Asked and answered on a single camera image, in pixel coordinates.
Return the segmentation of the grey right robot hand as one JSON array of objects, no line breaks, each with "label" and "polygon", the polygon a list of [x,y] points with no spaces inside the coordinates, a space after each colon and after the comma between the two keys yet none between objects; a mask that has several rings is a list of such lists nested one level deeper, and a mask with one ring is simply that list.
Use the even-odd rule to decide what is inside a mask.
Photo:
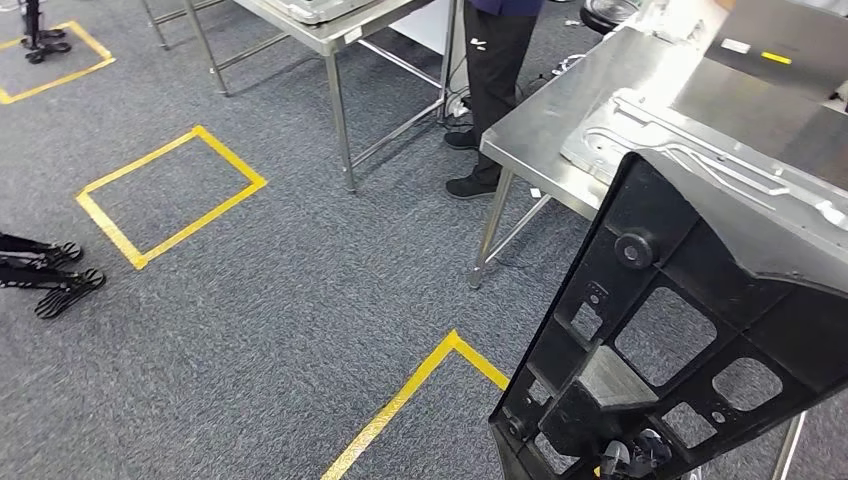
[{"label": "grey right robot hand", "polygon": [[612,440],[597,469],[601,480],[642,479],[672,458],[671,447],[652,429],[642,430],[628,445]]}]

